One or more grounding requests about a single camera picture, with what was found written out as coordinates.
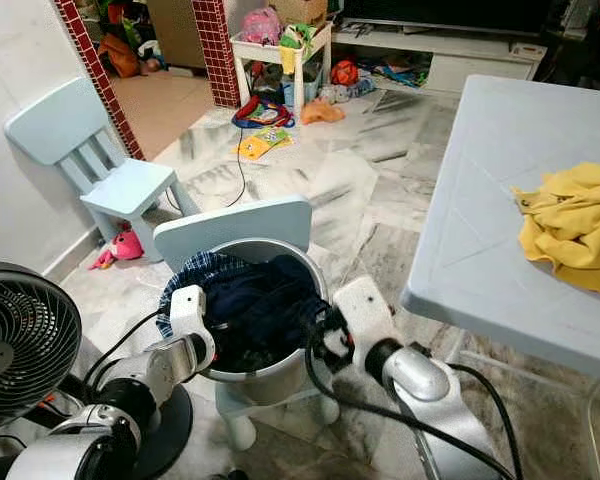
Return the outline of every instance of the yellow shirt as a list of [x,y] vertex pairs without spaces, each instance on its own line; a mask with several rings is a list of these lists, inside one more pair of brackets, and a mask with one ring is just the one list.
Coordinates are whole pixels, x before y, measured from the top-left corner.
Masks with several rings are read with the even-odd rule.
[[556,277],[600,292],[600,164],[547,174],[535,192],[512,190],[526,258],[550,261]]

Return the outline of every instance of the tv stand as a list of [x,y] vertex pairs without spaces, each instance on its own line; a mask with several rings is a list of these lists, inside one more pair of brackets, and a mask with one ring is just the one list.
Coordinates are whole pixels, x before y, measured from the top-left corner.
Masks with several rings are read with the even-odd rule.
[[[539,53],[531,58],[529,52],[520,50],[522,43],[447,30],[413,34],[374,30],[358,37],[354,33],[334,32],[332,39],[338,44],[430,52],[433,59],[429,77],[417,91],[453,96],[462,92],[467,76],[474,73],[533,80],[546,52],[545,47],[535,46]],[[381,80],[378,86],[416,90],[391,80]]]

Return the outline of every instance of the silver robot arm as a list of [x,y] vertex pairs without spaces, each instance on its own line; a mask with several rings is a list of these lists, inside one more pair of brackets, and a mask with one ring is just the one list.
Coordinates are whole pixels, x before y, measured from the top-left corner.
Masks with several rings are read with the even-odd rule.
[[[373,376],[406,416],[493,456],[489,435],[462,400],[460,382],[444,363],[398,342],[391,312],[370,277],[345,285],[334,295],[355,350],[353,364]],[[500,475],[462,450],[419,430],[416,447],[431,480],[496,480]]]
[[213,360],[215,343],[204,327],[204,312],[200,287],[174,292],[174,335],[116,363],[102,380],[95,403],[26,448],[7,480],[128,478],[143,436],[160,423],[160,406],[176,385]]

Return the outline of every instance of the orange bag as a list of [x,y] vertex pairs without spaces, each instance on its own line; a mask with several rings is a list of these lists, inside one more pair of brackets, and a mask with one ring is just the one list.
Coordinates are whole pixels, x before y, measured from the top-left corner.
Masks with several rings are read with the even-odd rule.
[[300,120],[303,125],[313,122],[338,122],[344,118],[344,112],[341,108],[334,107],[329,102],[316,98],[302,107]]
[[107,33],[98,47],[98,56],[109,55],[109,61],[121,78],[133,77],[140,73],[140,62],[131,47],[115,35]]

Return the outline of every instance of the orange toy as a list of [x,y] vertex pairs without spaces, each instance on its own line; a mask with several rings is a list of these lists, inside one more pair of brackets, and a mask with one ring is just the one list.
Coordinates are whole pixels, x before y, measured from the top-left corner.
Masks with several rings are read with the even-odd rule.
[[344,118],[341,108],[330,105],[329,102],[316,98],[302,107],[300,120],[303,125],[313,122],[337,122]]
[[331,69],[331,83],[353,85],[358,81],[358,67],[351,60],[342,60]]

